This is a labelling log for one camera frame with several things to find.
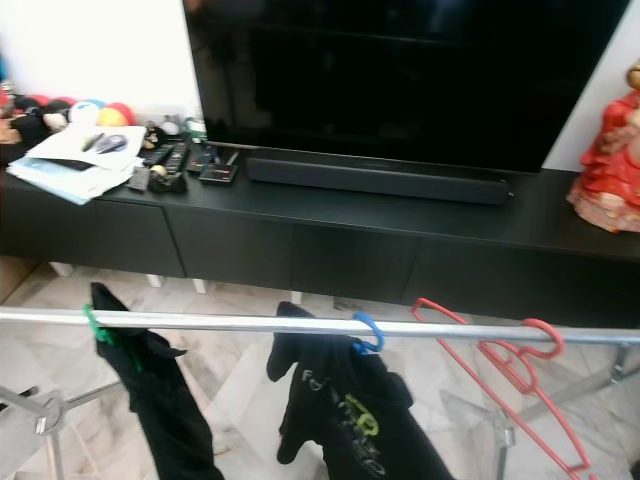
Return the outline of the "silver metal clothes rack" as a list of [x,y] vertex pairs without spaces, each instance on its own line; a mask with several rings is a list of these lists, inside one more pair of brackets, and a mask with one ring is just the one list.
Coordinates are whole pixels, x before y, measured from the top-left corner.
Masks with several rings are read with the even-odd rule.
[[[451,339],[508,340],[516,346],[530,346],[538,349],[552,347],[547,335],[529,326],[484,326],[463,323],[460,317],[453,316],[449,323],[426,323],[422,320],[419,307],[412,310],[415,320],[411,323],[378,323],[385,338],[443,338]],[[147,312],[96,312],[97,320],[104,326],[142,329],[175,330],[216,330],[216,332],[271,332],[297,334],[372,334],[366,325],[356,320],[325,319],[325,317],[269,317],[234,315],[186,315],[186,314],[147,314]],[[56,310],[56,308],[18,308],[4,307],[0,311],[4,323],[50,324],[60,326],[88,325],[86,316],[77,310]],[[626,329],[557,329],[564,342],[581,344],[600,344],[614,346],[614,360],[608,369],[594,372],[589,378],[570,385],[590,384],[593,394],[622,380],[640,374],[640,364],[627,366],[628,353],[640,349],[640,330]]]

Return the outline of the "black tape dispenser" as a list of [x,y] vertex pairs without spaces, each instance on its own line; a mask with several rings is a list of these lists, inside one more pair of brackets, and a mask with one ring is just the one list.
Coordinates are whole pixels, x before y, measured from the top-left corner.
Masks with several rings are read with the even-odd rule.
[[148,169],[148,191],[154,193],[184,193],[188,186],[182,169],[168,170],[164,165],[152,165]]

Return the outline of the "black mouse plush toy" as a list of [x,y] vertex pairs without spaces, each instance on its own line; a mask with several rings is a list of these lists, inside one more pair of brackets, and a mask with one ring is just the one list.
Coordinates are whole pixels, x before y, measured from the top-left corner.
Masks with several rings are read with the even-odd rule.
[[17,133],[19,145],[35,147],[51,134],[67,128],[73,102],[69,97],[50,99],[37,93],[15,96],[9,125]]

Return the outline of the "small black box device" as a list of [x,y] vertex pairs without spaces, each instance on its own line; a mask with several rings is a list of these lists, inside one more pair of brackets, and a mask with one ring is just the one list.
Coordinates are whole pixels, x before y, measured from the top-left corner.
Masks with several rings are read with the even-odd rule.
[[238,157],[241,151],[236,148],[220,148],[210,157],[209,163],[202,170],[198,180],[209,186],[229,186],[236,179],[239,165]]

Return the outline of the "small black white plush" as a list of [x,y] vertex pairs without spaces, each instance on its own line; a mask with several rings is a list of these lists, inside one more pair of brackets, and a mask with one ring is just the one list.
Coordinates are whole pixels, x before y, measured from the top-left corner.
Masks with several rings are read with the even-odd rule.
[[173,116],[166,116],[163,122],[146,122],[145,128],[146,133],[143,136],[145,150],[154,150],[165,142],[179,140],[183,133],[180,124],[174,122]]

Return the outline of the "black computer mouse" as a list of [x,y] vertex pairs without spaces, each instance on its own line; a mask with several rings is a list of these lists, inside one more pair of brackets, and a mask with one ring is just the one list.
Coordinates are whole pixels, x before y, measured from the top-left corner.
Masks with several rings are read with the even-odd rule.
[[113,154],[124,150],[128,146],[128,138],[123,134],[110,134],[102,136],[91,146],[91,151],[95,154]]

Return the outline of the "green plastic hanger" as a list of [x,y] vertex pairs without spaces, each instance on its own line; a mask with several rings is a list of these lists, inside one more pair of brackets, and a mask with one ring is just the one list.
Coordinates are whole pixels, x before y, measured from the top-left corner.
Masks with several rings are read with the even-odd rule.
[[113,333],[109,332],[109,330],[106,329],[99,320],[97,320],[97,317],[93,314],[93,306],[91,303],[86,303],[86,305],[82,307],[82,312],[83,315],[86,316],[88,326],[90,326],[90,330],[93,333],[93,338],[96,339],[96,342],[108,344],[108,346],[114,346],[115,337]]

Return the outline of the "white paper stack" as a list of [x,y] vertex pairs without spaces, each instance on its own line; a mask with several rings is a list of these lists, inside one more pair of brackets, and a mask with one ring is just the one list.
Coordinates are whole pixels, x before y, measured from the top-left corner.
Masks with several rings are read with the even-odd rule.
[[[133,170],[142,165],[145,133],[142,125],[70,125],[10,163],[6,173],[73,204],[87,204],[127,183]],[[113,154],[95,154],[91,146],[104,134],[123,134],[128,146]]]

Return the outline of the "blue plastic hanger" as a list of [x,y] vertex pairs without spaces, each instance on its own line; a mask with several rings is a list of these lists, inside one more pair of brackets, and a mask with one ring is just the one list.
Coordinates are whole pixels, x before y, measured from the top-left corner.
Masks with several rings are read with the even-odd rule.
[[366,314],[366,312],[356,312],[356,314],[352,316],[352,319],[366,325],[367,328],[371,330],[371,333],[374,334],[376,340],[375,343],[369,343],[366,342],[366,340],[356,340],[356,342],[352,344],[353,349],[360,353],[360,355],[379,355],[379,353],[383,352],[385,335],[383,330],[380,329],[380,326],[376,324],[376,321],[372,319],[369,314]]

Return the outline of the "black soundbar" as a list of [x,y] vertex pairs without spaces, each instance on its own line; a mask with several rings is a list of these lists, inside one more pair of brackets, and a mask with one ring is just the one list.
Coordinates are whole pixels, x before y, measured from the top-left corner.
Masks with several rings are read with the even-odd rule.
[[248,177],[260,182],[324,189],[346,189],[378,195],[434,198],[461,204],[502,205],[515,196],[502,179],[474,179],[458,175],[396,173],[305,161],[252,157]]

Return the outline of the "red plastic hanger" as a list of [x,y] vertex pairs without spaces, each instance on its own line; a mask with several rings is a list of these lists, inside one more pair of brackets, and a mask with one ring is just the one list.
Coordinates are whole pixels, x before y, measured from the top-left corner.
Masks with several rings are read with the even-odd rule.
[[[517,430],[524,431],[527,438],[532,440],[549,457],[549,460],[556,463],[561,468],[564,475],[570,480],[600,480],[598,472],[595,470],[593,461],[590,460],[588,451],[580,435],[576,433],[571,425],[566,413],[561,408],[562,403],[579,401],[585,396],[590,396],[593,390],[590,384],[575,385],[567,387],[554,394],[548,394],[540,383],[538,369],[536,369],[534,358],[540,360],[553,360],[564,352],[564,337],[557,330],[556,326],[535,317],[526,317],[522,320],[522,325],[538,330],[541,334],[547,335],[552,347],[548,349],[538,349],[530,346],[516,346],[508,340],[484,339],[476,343],[477,351],[489,362],[511,385],[511,388],[522,398],[534,398],[538,403],[527,410],[517,410],[504,399],[503,394],[490,387],[489,383],[480,375],[474,366],[467,362],[451,343],[443,338],[436,340],[440,347],[465,370],[472,380],[475,380],[479,387],[486,394],[486,397],[495,403],[497,411],[492,413],[490,420],[495,428],[495,472],[494,480],[506,480],[508,474],[509,452],[515,447]],[[575,460],[566,460],[561,453],[557,452],[553,445],[545,440],[538,431],[532,428],[531,422],[543,415],[550,415],[556,419],[559,429],[563,431],[568,443],[572,447],[572,452],[576,454]]]

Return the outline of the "red laughing buddha statue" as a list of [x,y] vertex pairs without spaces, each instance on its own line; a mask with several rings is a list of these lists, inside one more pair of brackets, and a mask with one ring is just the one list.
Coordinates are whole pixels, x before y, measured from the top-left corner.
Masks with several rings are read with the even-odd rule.
[[611,233],[640,233],[640,59],[628,68],[631,91],[604,109],[602,127],[580,157],[567,201],[582,220]]

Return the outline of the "white round toy ball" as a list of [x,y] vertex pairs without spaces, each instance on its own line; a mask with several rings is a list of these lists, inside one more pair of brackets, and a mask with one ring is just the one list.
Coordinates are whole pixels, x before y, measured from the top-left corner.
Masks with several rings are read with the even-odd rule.
[[68,123],[72,125],[97,125],[104,102],[86,99],[76,102],[67,111]]

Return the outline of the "black remote control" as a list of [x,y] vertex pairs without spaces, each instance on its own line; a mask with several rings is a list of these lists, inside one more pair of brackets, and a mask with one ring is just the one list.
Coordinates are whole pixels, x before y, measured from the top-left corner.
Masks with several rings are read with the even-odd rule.
[[186,169],[188,154],[187,142],[175,142],[170,147],[169,154],[165,156],[164,166],[169,174],[182,173]]

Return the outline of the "black flat television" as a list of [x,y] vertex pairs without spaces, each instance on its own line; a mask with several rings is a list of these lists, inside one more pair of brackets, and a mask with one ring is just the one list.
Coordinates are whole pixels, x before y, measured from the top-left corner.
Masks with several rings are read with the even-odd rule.
[[177,0],[216,142],[544,163],[631,0]]

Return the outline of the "black printed t-shirt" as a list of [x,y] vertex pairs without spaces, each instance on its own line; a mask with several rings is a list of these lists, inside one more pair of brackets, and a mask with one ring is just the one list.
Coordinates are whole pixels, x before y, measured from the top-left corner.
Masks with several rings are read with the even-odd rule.
[[266,375],[292,375],[276,458],[323,448],[330,480],[454,480],[410,412],[401,375],[349,335],[276,333]]
[[[96,311],[127,307],[102,283],[90,287]],[[96,342],[96,353],[108,361],[140,420],[159,480],[225,480],[215,466],[214,439],[179,369],[183,349],[142,328],[106,326],[114,346]]]

